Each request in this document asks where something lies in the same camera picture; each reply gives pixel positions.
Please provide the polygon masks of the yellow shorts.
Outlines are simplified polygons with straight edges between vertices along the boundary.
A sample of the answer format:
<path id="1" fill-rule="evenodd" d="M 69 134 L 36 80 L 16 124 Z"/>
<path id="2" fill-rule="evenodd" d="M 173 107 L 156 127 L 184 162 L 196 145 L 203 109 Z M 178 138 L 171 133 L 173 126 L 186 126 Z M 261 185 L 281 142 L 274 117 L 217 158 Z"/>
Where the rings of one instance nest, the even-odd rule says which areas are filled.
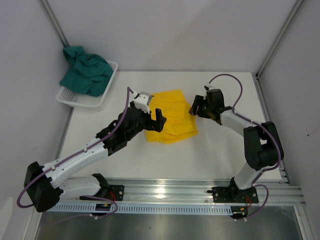
<path id="1" fill-rule="evenodd" d="M 191 106 L 180 89 L 153 93 L 149 107 L 153 119 L 155 109 L 160 109 L 166 122 L 161 132 L 145 132 L 147 142 L 173 144 L 198 134 L 196 117 L 189 114 Z"/>

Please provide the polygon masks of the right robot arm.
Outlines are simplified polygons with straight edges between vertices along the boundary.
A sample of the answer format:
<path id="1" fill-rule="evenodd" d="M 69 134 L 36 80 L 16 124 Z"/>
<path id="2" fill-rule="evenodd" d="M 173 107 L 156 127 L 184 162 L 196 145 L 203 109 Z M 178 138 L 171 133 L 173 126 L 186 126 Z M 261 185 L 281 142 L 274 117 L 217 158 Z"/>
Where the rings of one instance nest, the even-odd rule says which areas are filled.
<path id="1" fill-rule="evenodd" d="M 213 201 L 244 203 L 249 198 L 257 203 L 254 184 L 263 173 L 276 169 L 284 158 L 276 125 L 271 121 L 257 122 L 226 106 L 220 89 L 208 89 L 205 96 L 196 95 L 189 113 L 211 119 L 243 137 L 245 164 L 227 187 L 212 188 Z"/>

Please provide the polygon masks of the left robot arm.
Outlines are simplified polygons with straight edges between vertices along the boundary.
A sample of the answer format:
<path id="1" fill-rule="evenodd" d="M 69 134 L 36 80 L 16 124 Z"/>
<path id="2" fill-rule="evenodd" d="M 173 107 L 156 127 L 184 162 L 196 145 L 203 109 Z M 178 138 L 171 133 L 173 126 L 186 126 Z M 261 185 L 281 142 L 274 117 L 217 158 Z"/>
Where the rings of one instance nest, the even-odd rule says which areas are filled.
<path id="1" fill-rule="evenodd" d="M 159 108 L 155 109 L 155 119 L 152 119 L 151 113 L 131 106 L 85 146 L 66 158 L 44 165 L 33 162 L 27 167 L 24 180 L 24 189 L 32 207 L 42 213 L 65 199 L 113 200 L 112 188 L 102 174 L 93 173 L 80 178 L 72 176 L 125 148 L 129 141 L 144 130 L 160 133 L 166 121 Z"/>

